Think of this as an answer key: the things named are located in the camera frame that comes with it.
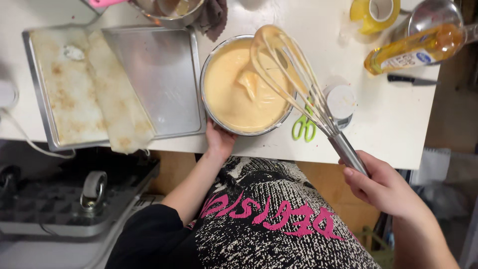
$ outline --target yellow tape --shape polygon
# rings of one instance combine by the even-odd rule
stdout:
[[[387,2],[387,0],[353,1],[352,6],[350,7],[350,19],[354,22],[363,20],[363,26],[358,30],[361,34],[373,34],[383,31],[395,22],[400,12],[400,0],[388,1],[391,1],[391,3],[387,3],[390,4],[389,7],[391,7],[391,10],[389,7],[385,7],[385,10],[383,10],[383,6],[382,9],[377,8],[376,3]]]

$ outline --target whisk handle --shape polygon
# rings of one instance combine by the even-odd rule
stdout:
[[[354,148],[352,148],[352,145],[350,145],[342,132],[336,136],[329,137],[328,140],[347,167],[353,168],[367,177],[370,177],[367,168],[363,164],[360,157],[358,157],[358,155],[355,153]]]

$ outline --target cooking oil bottle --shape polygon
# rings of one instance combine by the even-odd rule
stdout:
[[[453,24],[419,32],[370,52],[364,62],[373,75],[431,64],[453,56],[464,44],[478,40],[478,24],[459,28]]]

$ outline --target pink handle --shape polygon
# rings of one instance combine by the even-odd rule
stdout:
[[[89,0],[89,4],[94,8],[103,8],[125,1],[127,0]]]

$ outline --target knife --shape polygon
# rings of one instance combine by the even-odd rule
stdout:
[[[399,76],[394,74],[387,75],[387,79],[389,82],[394,82],[394,81],[411,82],[412,85],[414,86],[430,86],[430,85],[440,84],[440,82],[436,80],[427,80],[427,79],[421,79],[421,78]]]

